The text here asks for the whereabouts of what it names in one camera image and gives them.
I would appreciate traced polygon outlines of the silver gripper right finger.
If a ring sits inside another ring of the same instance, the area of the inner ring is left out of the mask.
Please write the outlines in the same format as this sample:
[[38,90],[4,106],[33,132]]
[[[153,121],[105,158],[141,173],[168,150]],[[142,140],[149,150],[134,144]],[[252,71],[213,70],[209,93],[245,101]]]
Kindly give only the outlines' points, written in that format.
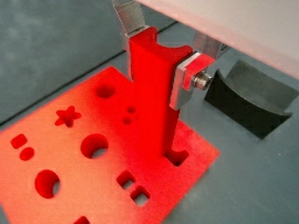
[[225,44],[198,31],[194,32],[192,47],[192,55],[174,68],[169,98],[173,110],[178,110],[190,99],[194,88],[208,88],[212,77],[206,69],[229,49]]

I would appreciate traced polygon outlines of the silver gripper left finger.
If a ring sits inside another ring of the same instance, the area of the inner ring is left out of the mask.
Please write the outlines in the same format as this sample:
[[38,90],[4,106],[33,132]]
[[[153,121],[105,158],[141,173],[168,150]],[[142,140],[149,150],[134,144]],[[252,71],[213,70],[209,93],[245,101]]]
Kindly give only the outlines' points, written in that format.
[[136,0],[112,0],[112,5],[120,24],[122,47],[128,50],[129,38],[148,28],[141,5]]

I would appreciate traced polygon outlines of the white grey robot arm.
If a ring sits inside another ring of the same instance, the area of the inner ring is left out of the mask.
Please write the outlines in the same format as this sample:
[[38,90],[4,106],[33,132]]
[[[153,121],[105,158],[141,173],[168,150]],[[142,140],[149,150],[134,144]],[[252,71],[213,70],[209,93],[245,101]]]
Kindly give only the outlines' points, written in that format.
[[204,70],[228,48],[299,80],[299,0],[112,0],[124,48],[149,30],[146,6],[194,30],[192,49],[174,68],[169,106],[177,110],[194,88],[209,83]]

